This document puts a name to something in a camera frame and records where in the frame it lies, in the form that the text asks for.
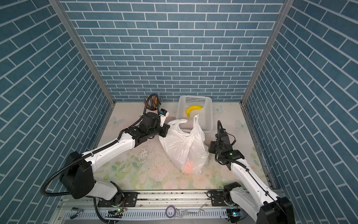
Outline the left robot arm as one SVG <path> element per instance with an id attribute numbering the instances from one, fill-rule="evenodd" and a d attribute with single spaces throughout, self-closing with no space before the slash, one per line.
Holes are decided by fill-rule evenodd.
<path id="1" fill-rule="evenodd" d="M 41 186 L 45 197 L 71 195 L 74 199 L 99 198 L 118 206 L 124 199 L 123 190 L 114 182 L 104 183 L 94 178 L 94 173 L 105 163 L 131 150 L 156 135 L 165 138 L 170 125 L 166 124 L 169 113 L 160 108 L 160 97 L 153 93 L 145 100 L 141 117 L 120 131 L 109 143 L 82 154 L 71 153 L 63 168 L 51 175 Z"/>

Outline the white plastic bag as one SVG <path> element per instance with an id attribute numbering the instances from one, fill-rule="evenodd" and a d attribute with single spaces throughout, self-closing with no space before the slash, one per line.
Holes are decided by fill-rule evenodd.
<path id="1" fill-rule="evenodd" d="M 191 132 L 181 130 L 180 124 L 187 123 L 186 119 L 176 119 L 168 122 L 170 128 L 166 137 L 159 137 L 166 154 L 171 162 L 182 173 L 188 175 L 200 174 L 208 163 L 208 146 L 204 143 L 205 133 L 199 125 L 199 115 L 194 116 Z"/>

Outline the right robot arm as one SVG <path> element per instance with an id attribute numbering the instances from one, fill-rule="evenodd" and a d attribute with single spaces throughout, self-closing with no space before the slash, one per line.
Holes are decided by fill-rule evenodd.
<path id="1" fill-rule="evenodd" d="M 252 171 L 244 155 L 234 150 L 236 140 L 230 142 L 220 121 L 217 122 L 215 141 L 210 142 L 209 152 L 215 161 L 232 171 L 249 191 L 247 194 L 237 182 L 224 186 L 223 194 L 227 204 L 236 204 L 257 224 L 294 224 L 293 205 L 286 197 L 280 197 Z"/>

